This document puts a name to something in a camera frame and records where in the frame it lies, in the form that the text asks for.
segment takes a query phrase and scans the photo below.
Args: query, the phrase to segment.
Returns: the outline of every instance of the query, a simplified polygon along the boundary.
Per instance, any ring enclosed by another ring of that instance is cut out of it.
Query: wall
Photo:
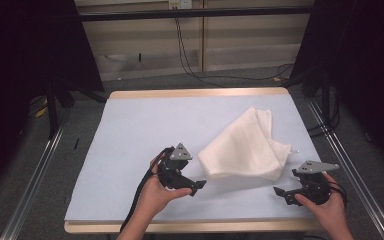
[[[77,0],[79,13],[168,9],[168,1],[96,2]],[[192,1],[193,8],[312,4],[313,0]],[[180,29],[192,70],[211,71],[294,62],[307,21],[307,14],[186,18],[180,19]],[[174,19],[85,22],[84,28],[103,80],[183,72]]]

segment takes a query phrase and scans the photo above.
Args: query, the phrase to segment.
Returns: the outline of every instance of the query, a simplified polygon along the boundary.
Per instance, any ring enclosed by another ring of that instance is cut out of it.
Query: gray metal bracket
[[[316,162],[316,161],[305,161],[298,169],[297,173],[305,173],[305,174],[312,174],[312,173],[319,173],[324,171],[331,171],[339,169],[338,164],[331,164],[331,163],[323,163],[323,162]]]
[[[179,143],[170,155],[170,160],[192,160],[192,158],[182,143]]]

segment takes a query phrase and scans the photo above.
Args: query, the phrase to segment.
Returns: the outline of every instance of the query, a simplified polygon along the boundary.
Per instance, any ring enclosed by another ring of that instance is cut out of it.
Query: gray floor
[[[263,77],[274,75],[277,68],[243,69],[217,72],[220,75],[241,77]],[[238,80],[225,77],[207,78],[223,87],[263,87],[278,86],[280,83],[272,79],[263,81]],[[211,88],[211,84],[203,83],[186,74],[147,77],[132,80],[105,82],[108,96],[115,90],[135,89],[178,89],[178,88]],[[301,94],[301,86],[289,89],[302,119],[307,127],[317,125],[307,100]],[[47,168],[40,189],[19,232],[18,239],[107,239],[106,235],[72,235],[64,231],[63,219],[70,201],[71,192],[82,167],[88,148],[92,142],[96,128],[104,108],[80,94],[74,93],[76,104],[72,110],[59,109],[59,115],[67,111],[68,123],[59,141],[59,145]],[[23,191],[33,174],[38,160],[47,144],[49,133],[48,118],[45,114],[40,118],[30,118],[19,139],[18,152],[14,154],[11,164],[0,178],[0,236],[14,211]],[[335,133],[344,144],[361,177],[384,211],[384,154],[378,146],[366,141],[365,131],[356,119],[341,106],[341,122]],[[328,141],[323,136],[313,138],[313,143],[323,161],[336,163],[337,159]],[[353,190],[350,181],[343,171],[331,173],[346,189],[349,195],[347,214],[355,239],[382,239],[373,224],[365,206]],[[243,237],[244,235],[226,235],[226,239]],[[271,236],[259,235],[262,239],[273,239]],[[203,235],[158,235],[157,239],[205,239]]]

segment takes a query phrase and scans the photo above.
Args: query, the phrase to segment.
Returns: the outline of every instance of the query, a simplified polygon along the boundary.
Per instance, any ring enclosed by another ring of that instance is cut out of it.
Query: human hand
[[[335,179],[327,173],[323,175],[328,182],[336,184]],[[348,229],[345,206],[341,194],[331,191],[329,200],[321,205],[316,205],[301,194],[295,194],[295,199],[314,214],[332,239],[353,239]]]
[[[156,174],[157,171],[158,164],[155,164],[152,172]],[[153,217],[162,211],[171,200],[184,197],[191,193],[192,189],[190,188],[168,190],[161,185],[158,175],[153,175],[148,179],[141,191],[136,210]]]

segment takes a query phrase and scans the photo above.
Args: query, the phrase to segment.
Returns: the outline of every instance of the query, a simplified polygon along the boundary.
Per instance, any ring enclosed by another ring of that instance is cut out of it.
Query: power outlet
[[[169,0],[168,9],[180,9],[180,0]]]
[[[180,0],[180,9],[192,9],[192,0]]]

